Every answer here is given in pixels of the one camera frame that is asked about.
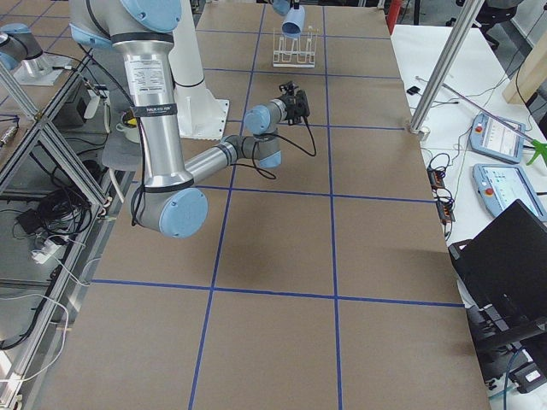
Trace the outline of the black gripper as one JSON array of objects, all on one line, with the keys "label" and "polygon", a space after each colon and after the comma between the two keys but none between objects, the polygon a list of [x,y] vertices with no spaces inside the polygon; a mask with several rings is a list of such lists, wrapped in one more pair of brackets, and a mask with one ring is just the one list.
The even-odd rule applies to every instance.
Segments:
[{"label": "black gripper", "polygon": [[310,115],[310,108],[307,94],[304,90],[292,92],[287,97],[286,121],[289,126],[307,123]]}]

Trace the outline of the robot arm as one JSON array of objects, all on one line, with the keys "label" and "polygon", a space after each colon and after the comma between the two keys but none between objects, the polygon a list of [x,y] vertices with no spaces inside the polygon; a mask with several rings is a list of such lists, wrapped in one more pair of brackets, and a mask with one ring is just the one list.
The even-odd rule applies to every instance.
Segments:
[{"label": "robot arm", "polygon": [[204,73],[187,1],[72,1],[74,40],[122,54],[143,156],[141,185],[131,200],[132,222],[167,237],[195,234],[209,205],[197,184],[242,158],[265,173],[281,162],[277,126],[310,114],[306,93],[292,82],[275,99],[244,116],[248,136],[216,136],[216,145],[186,159],[183,138],[200,138],[226,118]]},{"label": "robot arm", "polygon": [[292,0],[267,0],[273,11],[281,16],[287,16],[292,7]]}]

